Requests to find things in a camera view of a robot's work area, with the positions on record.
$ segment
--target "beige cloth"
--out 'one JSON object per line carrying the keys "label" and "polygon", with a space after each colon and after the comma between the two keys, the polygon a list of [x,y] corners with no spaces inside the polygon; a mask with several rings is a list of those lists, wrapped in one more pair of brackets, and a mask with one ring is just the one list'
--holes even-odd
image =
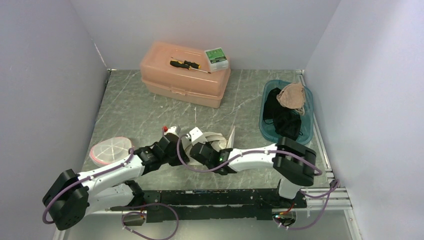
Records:
{"label": "beige cloth", "polygon": [[277,101],[281,106],[294,109],[303,116],[305,114],[304,104],[306,102],[304,86],[302,83],[290,83],[277,95]]}

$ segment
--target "marble surface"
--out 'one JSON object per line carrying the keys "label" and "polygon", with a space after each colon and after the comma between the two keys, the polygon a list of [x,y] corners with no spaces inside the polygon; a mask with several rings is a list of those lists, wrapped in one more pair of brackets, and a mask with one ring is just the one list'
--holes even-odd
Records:
{"label": "marble surface", "polygon": [[[203,132],[228,136],[231,126],[235,125],[234,148],[270,145],[271,142],[262,137],[258,122],[264,86],[274,79],[298,81],[294,70],[232,69],[220,108],[211,108],[150,93],[138,70],[113,71],[82,170],[97,168],[89,157],[93,145],[120,136],[129,138],[136,148],[151,145],[160,139],[162,126],[179,125],[182,133],[197,126]],[[316,151],[316,165],[324,171],[318,145],[318,138],[314,135],[306,146]],[[275,188],[280,177],[271,168],[249,169],[221,176],[166,164],[157,171],[138,177],[137,182],[143,190]],[[313,187],[328,186],[325,175],[315,177]]]}

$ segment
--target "orange toolbox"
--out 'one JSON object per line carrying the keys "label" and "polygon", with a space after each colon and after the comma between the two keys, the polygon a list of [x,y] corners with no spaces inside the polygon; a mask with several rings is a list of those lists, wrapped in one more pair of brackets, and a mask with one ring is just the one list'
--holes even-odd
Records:
{"label": "orange toolbox", "polygon": [[175,59],[197,63],[201,70],[210,71],[205,51],[155,42],[140,63],[141,80],[148,90],[165,97],[219,108],[230,68],[206,73],[171,66],[170,62]]}

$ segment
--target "blue plastic tray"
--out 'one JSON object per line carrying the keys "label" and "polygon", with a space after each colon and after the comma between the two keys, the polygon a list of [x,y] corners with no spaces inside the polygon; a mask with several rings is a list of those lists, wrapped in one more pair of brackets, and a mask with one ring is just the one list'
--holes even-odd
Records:
{"label": "blue plastic tray", "polygon": [[[266,124],[263,120],[265,101],[267,100],[268,94],[271,90],[275,88],[283,89],[289,84],[291,84],[291,82],[276,79],[267,82],[263,88],[262,104],[260,106],[259,116],[259,129],[266,140],[274,143],[277,143],[281,136],[276,133],[276,129],[273,124]],[[302,120],[300,131],[303,135],[299,135],[296,140],[296,142],[303,145],[309,143],[312,139],[312,135],[314,134],[314,98],[312,97],[312,92],[307,87],[304,89],[306,96],[306,103],[304,105],[305,114],[300,116],[300,119]]]}

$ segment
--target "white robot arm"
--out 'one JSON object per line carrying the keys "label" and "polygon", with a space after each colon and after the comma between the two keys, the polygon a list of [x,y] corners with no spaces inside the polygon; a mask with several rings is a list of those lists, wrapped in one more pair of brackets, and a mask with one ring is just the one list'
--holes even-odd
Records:
{"label": "white robot arm", "polygon": [[[65,230],[93,212],[142,205],[144,192],[133,179],[163,164],[190,168],[183,144],[192,144],[190,156],[209,169],[193,169],[197,172],[227,175],[247,169],[276,169],[282,174],[278,194],[287,200],[294,199],[300,188],[314,183],[315,152],[291,139],[282,138],[277,144],[246,150],[232,148],[233,140],[229,139],[226,149],[216,151],[197,127],[186,136],[179,134],[179,127],[171,127],[152,146],[140,147],[118,162],[78,174],[71,169],[64,171],[43,198],[45,222],[54,222],[59,230]],[[47,212],[52,222],[45,219]]]}

